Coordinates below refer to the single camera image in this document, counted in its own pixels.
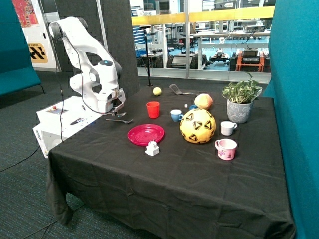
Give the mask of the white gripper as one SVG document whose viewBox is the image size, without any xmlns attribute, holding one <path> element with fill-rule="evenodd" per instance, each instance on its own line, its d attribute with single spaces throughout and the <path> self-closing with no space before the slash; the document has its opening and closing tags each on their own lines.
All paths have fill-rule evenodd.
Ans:
<svg viewBox="0 0 319 239">
<path fill-rule="evenodd" d="M 100 113 L 112 112 L 112 116 L 116 116 L 119 110 L 124 107 L 126 96 L 122 88 L 102 89 L 97 95 L 97 100 Z"/>
</svg>

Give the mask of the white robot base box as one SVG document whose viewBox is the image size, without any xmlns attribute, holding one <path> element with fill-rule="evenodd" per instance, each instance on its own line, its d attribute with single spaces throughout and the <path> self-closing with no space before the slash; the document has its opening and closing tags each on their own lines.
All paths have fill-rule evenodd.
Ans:
<svg viewBox="0 0 319 239">
<path fill-rule="evenodd" d="M 77 96 L 50 105 L 37 111 L 36 114 L 40 123 L 33 128 L 33 133 L 45 158 L 48 157 L 52 148 L 93 123 L 102 115 L 98 110 L 98 104 Z M 84 120 L 71 125 L 79 118 Z"/>
</svg>

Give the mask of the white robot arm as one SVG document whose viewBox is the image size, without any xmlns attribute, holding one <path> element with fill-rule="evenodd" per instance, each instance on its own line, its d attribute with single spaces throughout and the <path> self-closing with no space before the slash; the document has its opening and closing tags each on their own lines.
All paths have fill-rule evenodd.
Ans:
<svg viewBox="0 0 319 239">
<path fill-rule="evenodd" d="M 126 96 L 119 86 L 122 67 L 92 37 L 82 18 L 67 17 L 49 25 L 55 40 L 62 40 L 72 66 L 80 70 L 70 79 L 71 88 L 82 97 L 82 102 L 92 111 L 116 115 L 124 106 Z"/>
</svg>

